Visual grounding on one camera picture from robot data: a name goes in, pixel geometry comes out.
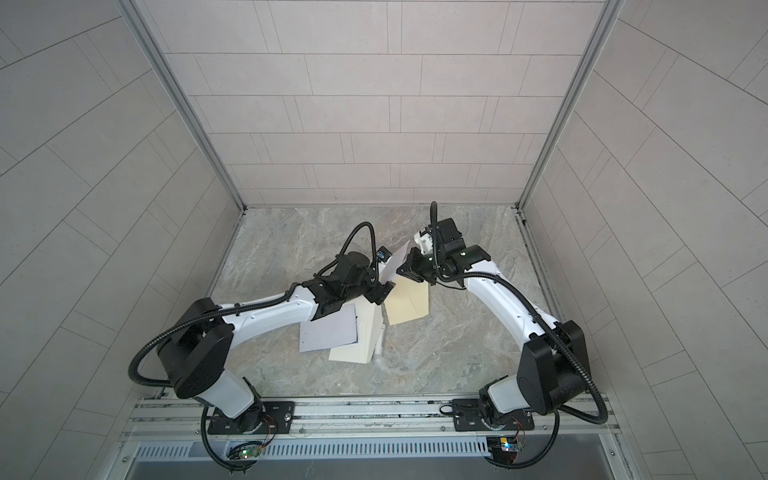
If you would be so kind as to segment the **left circuit board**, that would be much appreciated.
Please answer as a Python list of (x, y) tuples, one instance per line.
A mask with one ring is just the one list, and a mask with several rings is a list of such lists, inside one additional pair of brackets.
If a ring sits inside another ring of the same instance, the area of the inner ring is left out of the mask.
[(230, 448), (229, 461), (255, 461), (263, 452), (264, 444), (260, 441), (250, 441)]

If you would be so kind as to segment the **right circuit board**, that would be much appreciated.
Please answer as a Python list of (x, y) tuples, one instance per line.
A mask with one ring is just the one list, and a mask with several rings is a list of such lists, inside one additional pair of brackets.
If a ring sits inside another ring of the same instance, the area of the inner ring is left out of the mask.
[(513, 464), (521, 452), (516, 437), (487, 437), (486, 443), (490, 459), (497, 463)]

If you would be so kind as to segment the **cream white envelope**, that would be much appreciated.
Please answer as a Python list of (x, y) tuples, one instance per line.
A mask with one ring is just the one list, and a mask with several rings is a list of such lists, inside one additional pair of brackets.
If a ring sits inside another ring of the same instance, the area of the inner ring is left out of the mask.
[(355, 307), (357, 341), (332, 348), (328, 359), (335, 362), (368, 364), (373, 359), (375, 348), (383, 332), (382, 307), (370, 303), (365, 297), (358, 297), (347, 302), (346, 305)]

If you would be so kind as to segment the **white letter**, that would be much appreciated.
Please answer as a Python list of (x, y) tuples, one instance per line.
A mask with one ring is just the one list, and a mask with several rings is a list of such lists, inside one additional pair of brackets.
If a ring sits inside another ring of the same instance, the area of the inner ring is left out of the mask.
[(393, 282), (397, 269), (405, 262), (405, 259), (410, 251), (411, 241), (407, 240), (397, 250), (395, 250), (392, 256), (387, 260), (379, 273), (379, 281), (381, 284)]

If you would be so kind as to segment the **white paper sheet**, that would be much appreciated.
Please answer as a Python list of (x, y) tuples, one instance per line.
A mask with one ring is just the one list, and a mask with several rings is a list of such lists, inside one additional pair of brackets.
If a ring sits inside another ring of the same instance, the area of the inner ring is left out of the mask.
[(323, 318), (300, 324), (299, 352), (329, 350), (356, 343), (357, 312), (353, 304)]

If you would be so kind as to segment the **yellow manila envelope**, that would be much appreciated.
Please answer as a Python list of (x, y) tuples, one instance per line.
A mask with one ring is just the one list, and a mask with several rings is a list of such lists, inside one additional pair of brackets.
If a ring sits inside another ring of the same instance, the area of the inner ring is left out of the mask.
[(418, 320), (430, 313), (429, 284), (397, 275), (394, 288), (384, 302), (388, 323), (398, 325)]

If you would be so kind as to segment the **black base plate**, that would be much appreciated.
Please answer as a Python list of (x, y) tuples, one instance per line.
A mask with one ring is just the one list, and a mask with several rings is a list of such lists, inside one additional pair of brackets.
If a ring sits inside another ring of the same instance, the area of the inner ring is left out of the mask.
[(483, 431), (532, 431), (535, 423), (532, 414), (524, 409), (514, 410), (499, 418), (486, 417), (486, 410), (479, 399), (452, 399), (439, 408), (441, 415), (450, 417), (456, 432)]
[(207, 433), (213, 435), (288, 434), (295, 413), (292, 401), (266, 401), (246, 410), (236, 419), (218, 408), (208, 417)]

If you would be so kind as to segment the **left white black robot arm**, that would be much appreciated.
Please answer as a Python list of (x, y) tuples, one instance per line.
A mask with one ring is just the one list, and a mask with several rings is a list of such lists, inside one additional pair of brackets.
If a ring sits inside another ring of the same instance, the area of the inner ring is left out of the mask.
[(289, 325), (300, 327), (302, 352), (340, 350), (366, 363), (382, 319), (381, 305), (394, 287), (392, 254), (379, 249), (375, 264), (365, 255), (341, 255), (328, 275), (289, 292), (245, 304), (194, 302), (177, 332), (160, 341), (157, 355), (180, 399), (194, 398), (229, 422), (228, 432), (250, 433), (266, 422), (266, 408), (251, 383), (225, 367), (229, 352), (257, 336)]

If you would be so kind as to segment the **circuit board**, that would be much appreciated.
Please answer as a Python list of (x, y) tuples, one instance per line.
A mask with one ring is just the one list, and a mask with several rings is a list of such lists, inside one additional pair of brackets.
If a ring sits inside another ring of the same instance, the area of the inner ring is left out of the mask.
[(487, 437), (486, 443), (490, 459), (497, 463), (513, 464), (521, 452), (516, 437)]
[(264, 444), (260, 441), (250, 441), (230, 448), (229, 461), (255, 461), (263, 452)]

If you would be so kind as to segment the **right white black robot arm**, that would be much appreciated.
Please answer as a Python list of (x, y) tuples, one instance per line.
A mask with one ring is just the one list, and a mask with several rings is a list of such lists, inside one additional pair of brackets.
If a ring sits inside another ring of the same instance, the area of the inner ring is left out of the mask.
[(592, 391), (580, 327), (535, 306), (502, 274), (490, 254), (478, 245), (465, 244), (453, 219), (434, 221), (413, 241), (397, 273), (417, 283), (465, 288), (496, 316), (520, 348), (517, 373), (479, 392), (487, 423), (500, 424), (511, 412), (523, 409), (547, 415)]

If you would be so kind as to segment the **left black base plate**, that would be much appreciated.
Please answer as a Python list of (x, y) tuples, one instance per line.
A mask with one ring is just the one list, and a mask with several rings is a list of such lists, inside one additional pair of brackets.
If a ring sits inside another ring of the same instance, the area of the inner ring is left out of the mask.
[(288, 434), (295, 413), (292, 401), (266, 401), (246, 410), (236, 419), (218, 408), (208, 417), (207, 433), (213, 435)]

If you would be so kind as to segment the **aluminium mounting rail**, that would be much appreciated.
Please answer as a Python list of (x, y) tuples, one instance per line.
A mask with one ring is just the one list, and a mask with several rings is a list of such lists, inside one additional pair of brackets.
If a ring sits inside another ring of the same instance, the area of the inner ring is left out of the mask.
[(296, 404), (288, 434), (213, 435), (207, 433), (208, 420), (202, 421), (203, 406), (194, 400), (173, 396), (139, 400), (122, 431), (121, 441), (197, 441), (207, 433), (213, 441), (503, 435), (518, 432), (528, 439), (547, 435), (554, 426), (551, 415), (532, 414), (532, 431), (456, 432), (450, 417), (439, 408), (452, 399), (474, 398), (476, 394), (384, 395), (340, 397), (266, 398), (266, 401), (292, 401)]

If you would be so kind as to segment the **white ventilation grille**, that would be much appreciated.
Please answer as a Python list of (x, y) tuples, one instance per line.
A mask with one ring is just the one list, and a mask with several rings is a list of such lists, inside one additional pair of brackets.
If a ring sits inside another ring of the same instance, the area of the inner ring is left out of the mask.
[[(484, 438), (393, 437), (278, 439), (261, 457), (265, 460), (381, 459), (488, 457)], [(135, 458), (140, 461), (204, 461), (209, 455), (200, 441), (142, 442)]]

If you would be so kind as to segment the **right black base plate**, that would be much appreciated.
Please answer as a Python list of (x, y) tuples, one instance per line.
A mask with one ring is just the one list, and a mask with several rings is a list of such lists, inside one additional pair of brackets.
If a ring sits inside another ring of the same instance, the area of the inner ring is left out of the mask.
[(499, 418), (486, 417), (486, 410), (479, 399), (452, 399), (439, 408), (441, 415), (450, 417), (456, 432), (483, 431), (532, 431), (535, 423), (532, 414), (524, 409), (514, 410)]

